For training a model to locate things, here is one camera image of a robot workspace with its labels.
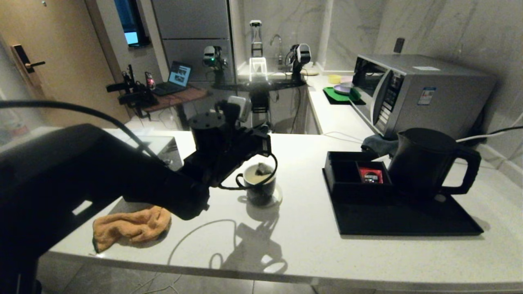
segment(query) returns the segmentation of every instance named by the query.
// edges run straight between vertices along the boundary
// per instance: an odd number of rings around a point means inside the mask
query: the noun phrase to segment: laptop
[[[187,89],[191,69],[189,64],[173,61],[170,66],[169,80],[157,84],[152,92],[158,96],[164,96]]]

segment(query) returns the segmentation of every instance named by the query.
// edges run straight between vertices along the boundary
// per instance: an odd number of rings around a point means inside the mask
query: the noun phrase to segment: faucet
[[[282,45],[282,43],[281,43],[281,37],[280,37],[280,35],[275,34],[275,35],[271,38],[269,45],[272,46],[272,42],[274,41],[274,38],[276,38],[276,37],[280,40],[280,54],[278,55],[278,65],[282,65],[282,64],[283,64],[283,45]]]

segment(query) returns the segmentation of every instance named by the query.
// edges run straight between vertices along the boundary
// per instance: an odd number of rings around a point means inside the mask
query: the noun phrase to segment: laptop screen
[[[190,73],[191,68],[189,66],[173,61],[173,65],[170,67],[169,82],[186,87]]]

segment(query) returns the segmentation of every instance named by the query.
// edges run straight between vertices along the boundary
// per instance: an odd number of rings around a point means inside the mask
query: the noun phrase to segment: black mug
[[[461,146],[448,135],[435,130],[414,128],[398,133],[399,146],[389,165],[389,176],[402,194],[417,199],[433,199],[436,194],[466,194],[480,168],[480,154]],[[456,158],[468,163],[459,187],[443,182]]]
[[[258,176],[256,175],[256,170],[258,169],[258,165],[253,165],[248,167],[243,174],[238,174],[236,176],[236,183],[238,186],[243,187],[251,187],[254,186],[267,177],[270,177],[269,175],[264,176]],[[239,177],[243,177],[244,185],[240,183],[238,180]],[[272,195],[274,193],[274,190],[276,189],[276,175],[274,175],[269,181],[264,183],[261,186],[254,187],[247,190],[247,199],[249,202],[254,206],[264,206],[270,203],[272,200]]]

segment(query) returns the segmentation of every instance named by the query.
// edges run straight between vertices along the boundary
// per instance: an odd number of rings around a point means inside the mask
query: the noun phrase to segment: window
[[[115,0],[123,33],[129,47],[141,47],[151,43],[145,35],[137,0]]]

